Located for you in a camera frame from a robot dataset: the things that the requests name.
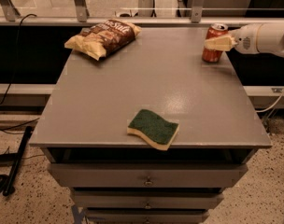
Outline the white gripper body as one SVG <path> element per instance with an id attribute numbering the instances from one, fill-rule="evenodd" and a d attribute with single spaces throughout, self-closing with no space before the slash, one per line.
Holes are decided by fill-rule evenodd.
<path id="1" fill-rule="evenodd" d="M 260 24 L 249 24 L 232 30 L 230 32 L 232 37 L 231 48 L 242 54 L 257 54 L 257 40 L 260 28 Z"/>

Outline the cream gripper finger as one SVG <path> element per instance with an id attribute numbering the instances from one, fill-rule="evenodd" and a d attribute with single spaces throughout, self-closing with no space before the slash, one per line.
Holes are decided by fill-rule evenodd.
<path id="1" fill-rule="evenodd" d="M 237 45 L 234 37 L 230 34 L 220 35 L 205 40 L 205 48 L 218 51 L 229 51 Z"/>

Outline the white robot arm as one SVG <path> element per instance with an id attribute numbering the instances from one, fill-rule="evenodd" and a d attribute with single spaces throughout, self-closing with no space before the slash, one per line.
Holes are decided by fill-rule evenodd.
<path id="1" fill-rule="evenodd" d="M 253 23 L 209 38 L 206 49 L 237 50 L 241 54 L 270 53 L 284 58 L 284 22 Z"/>

